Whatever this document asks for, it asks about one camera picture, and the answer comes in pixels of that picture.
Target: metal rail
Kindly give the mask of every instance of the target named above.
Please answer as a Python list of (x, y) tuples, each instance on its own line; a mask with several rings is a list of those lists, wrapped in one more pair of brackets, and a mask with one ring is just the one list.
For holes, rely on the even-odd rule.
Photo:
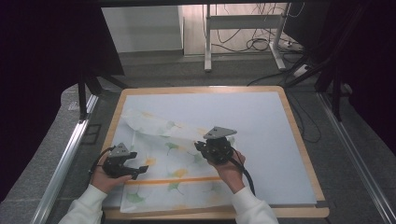
[(52, 175), (49, 185), (47, 186), (47, 189), (44, 192), (40, 204), (35, 210), (35, 214), (30, 223), (39, 224), (45, 223), (47, 221), (50, 210), (55, 203), (56, 197), (58, 196), (67, 172), (69, 171), (70, 164), (72, 163), (74, 156), (76, 155), (78, 145), (81, 141), (82, 135), (85, 133), (97, 100), (97, 96), (92, 95), (90, 97), (87, 103), (87, 118), (84, 119), (81, 123), (78, 123), (75, 130), (73, 131), (73, 134), (70, 137), (66, 149), (64, 150), (64, 154), (62, 155), (61, 160), (59, 161), (58, 166), (56, 167), (56, 170)]
[(368, 193), (370, 194), (376, 208), (378, 209), (380, 216), (384, 219), (384, 223), (396, 223), (395, 213), (390, 207), (387, 197), (370, 173), (363, 158), (361, 157), (361, 154), (349, 137), (349, 134), (347, 133), (347, 130), (345, 129), (343, 123), (341, 121), (338, 121), (338, 119), (333, 114), (332, 104), (328, 99), (326, 93), (318, 93), (318, 98), (322, 102), (322, 105), (328, 117), (330, 118), (332, 126), (337, 132), (342, 144), (344, 145), (346, 153), (348, 154), (359, 176), (361, 177), (361, 181), (363, 182), (364, 187), (366, 187)]

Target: white wall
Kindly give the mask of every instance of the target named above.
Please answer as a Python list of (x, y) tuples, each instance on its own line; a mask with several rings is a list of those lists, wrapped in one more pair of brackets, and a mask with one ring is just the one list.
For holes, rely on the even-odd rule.
[(102, 8), (117, 52), (183, 49), (181, 7)]

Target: black curtain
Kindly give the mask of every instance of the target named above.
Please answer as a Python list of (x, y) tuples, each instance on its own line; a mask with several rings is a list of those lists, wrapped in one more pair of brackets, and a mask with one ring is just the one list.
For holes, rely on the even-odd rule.
[(47, 134), (62, 92), (92, 70), (123, 74), (101, 8), (53, 2), (0, 3), (1, 201)]
[(349, 102), (396, 154), (395, 2), (373, 0), (339, 59)]

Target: metal bracket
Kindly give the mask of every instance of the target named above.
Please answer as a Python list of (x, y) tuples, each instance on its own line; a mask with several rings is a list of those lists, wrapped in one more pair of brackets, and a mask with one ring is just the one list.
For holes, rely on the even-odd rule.
[(214, 127), (210, 130), (207, 134), (204, 135), (204, 139), (217, 139), (221, 137), (225, 137), (231, 134), (235, 134), (236, 130), (221, 128), (221, 127)]
[(113, 150), (110, 151), (108, 154), (109, 158), (114, 158), (114, 157), (123, 157), (123, 156), (129, 156), (129, 150), (126, 148), (126, 146), (123, 143), (119, 143), (118, 146), (116, 146)]

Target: wooden table edge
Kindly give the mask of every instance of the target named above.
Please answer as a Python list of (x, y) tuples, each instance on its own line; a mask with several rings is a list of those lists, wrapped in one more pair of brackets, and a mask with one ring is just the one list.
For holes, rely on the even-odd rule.
[[(321, 190), (318, 178), (316, 176), (314, 167), (309, 158), (308, 152), (306, 151), (303, 138), (300, 135), (300, 131), (297, 127), (297, 123), (292, 114), (289, 101), (283, 88), (278, 86), (255, 86), (255, 87), (243, 87), (243, 86), (217, 86), (217, 87), (166, 87), (166, 88), (142, 88), (142, 89), (126, 89), (123, 90), (120, 99), (117, 103), (116, 110), (111, 120), (109, 129), (107, 131), (106, 139), (102, 150), (108, 147), (112, 147), (111, 143), (114, 138), (117, 125), (120, 121), (120, 115), (122, 112), (123, 105), (128, 95), (146, 95), (146, 94), (186, 94), (186, 93), (236, 93), (236, 92), (263, 92), (263, 91), (276, 91), (279, 94), (281, 103), (285, 109), (286, 116), (288, 118), (291, 130), (293, 132), (294, 139), (297, 147), (299, 148), (300, 155), (302, 157), (305, 170), (307, 171), (310, 179), (313, 191), (315, 193), (317, 202), (325, 201), (325, 197)], [(133, 214), (124, 214), (120, 212), (120, 209), (109, 208), (105, 209), (106, 218), (109, 219), (196, 219), (199, 216), (205, 217), (205, 219), (232, 219), (235, 218), (234, 211), (232, 212), (204, 212), (197, 214), (170, 214), (170, 215), (159, 215), (152, 217), (134, 217)], [(291, 208), (274, 208), (274, 212), (277, 217), (327, 217), (330, 213), (328, 207), (316, 208), (315, 206), (308, 207), (291, 207)]]

